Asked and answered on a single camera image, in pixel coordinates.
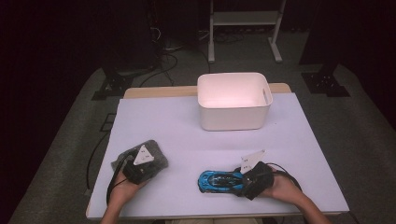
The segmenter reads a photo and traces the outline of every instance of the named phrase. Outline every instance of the white marker tag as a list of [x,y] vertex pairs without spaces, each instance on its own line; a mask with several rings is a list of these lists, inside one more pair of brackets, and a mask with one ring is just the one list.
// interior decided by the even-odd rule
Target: white marker tag
[[243,175],[252,170],[257,165],[257,163],[262,160],[264,153],[265,150],[261,150],[259,152],[242,157],[241,174]]
[[146,146],[143,145],[139,149],[139,152],[137,153],[136,158],[134,159],[134,165],[140,165],[149,161],[154,161],[154,157],[151,156],[149,151],[146,149]]

